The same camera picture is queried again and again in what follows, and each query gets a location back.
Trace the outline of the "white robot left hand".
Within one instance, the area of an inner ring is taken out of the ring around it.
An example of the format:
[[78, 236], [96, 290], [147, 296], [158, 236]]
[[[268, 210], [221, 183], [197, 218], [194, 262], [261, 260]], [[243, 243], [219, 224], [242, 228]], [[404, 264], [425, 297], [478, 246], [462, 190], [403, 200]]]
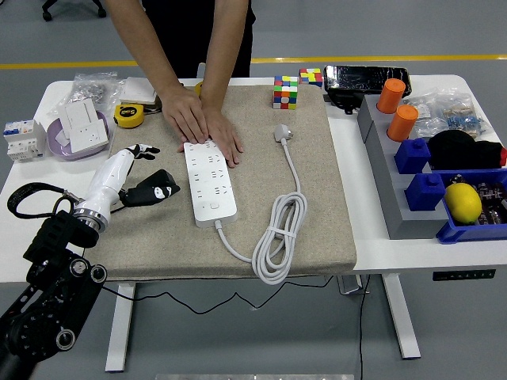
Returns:
[[160, 149], [147, 144], [124, 148], [106, 160], [94, 174], [84, 200], [74, 210], [75, 215], [100, 215], [106, 219], [111, 207], [121, 202], [125, 207], [144, 207], [161, 203], [180, 191], [172, 175], [164, 169], [153, 173], [134, 188], [123, 186], [134, 160], [153, 160]]

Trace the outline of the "person's left hand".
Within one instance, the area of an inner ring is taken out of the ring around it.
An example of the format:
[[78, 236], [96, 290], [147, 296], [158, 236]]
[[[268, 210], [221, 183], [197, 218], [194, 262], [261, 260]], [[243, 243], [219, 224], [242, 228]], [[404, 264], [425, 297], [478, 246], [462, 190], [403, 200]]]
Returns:
[[215, 141], [227, 165], [234, 168], [240, 163], [244, 149], [233, 123], [219, 109], [212, 106], [204, 106], [202, 113], [205, 122], [204, 136]]

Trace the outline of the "person's right hand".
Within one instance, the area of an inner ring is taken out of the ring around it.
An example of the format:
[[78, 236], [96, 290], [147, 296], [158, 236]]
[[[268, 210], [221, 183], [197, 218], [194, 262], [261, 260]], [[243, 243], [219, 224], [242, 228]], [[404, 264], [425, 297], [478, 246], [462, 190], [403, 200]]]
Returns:
[[204, 118], [200, 98], [180, 82], [169, 85], [159, 95], [162, 113], [169, 125], [185, 143], [204, 143], [208, 138], [208, 127]]

